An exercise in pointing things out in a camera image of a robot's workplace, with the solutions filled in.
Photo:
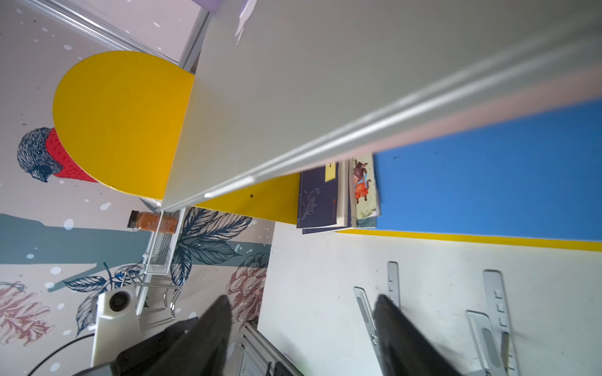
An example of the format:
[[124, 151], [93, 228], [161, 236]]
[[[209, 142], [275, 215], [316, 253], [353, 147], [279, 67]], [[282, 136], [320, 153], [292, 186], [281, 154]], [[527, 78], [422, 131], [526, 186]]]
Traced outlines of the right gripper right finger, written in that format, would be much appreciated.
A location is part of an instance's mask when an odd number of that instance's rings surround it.
[[384, 375], [460, 375], [387, 296], [376, 300], [373, 320]]

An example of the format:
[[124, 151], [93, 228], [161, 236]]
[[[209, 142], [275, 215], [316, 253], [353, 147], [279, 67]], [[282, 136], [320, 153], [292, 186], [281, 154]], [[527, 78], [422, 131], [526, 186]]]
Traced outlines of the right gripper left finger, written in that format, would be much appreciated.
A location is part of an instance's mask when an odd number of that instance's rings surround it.
[[231, 320], [230, 301], [221, 295], [145, 374], [222, 375], [227, 362]]

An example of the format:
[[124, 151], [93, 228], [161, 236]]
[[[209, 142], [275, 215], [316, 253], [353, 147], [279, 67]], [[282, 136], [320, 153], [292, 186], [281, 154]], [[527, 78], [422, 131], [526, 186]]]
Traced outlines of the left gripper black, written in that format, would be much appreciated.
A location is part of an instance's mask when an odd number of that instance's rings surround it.
[[76, 375], [143, 375], [198, 321], [198, 317], [178, 321], [162, 332], [122, 351], [115, 360], [80, 371]]

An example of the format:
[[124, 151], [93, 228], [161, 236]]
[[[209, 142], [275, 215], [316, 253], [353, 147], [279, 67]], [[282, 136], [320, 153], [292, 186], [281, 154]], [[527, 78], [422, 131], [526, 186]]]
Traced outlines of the silver laptop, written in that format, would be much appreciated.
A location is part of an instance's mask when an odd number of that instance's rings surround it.
[[600, 94], [599, 1], [226, 1], [162, 204]]

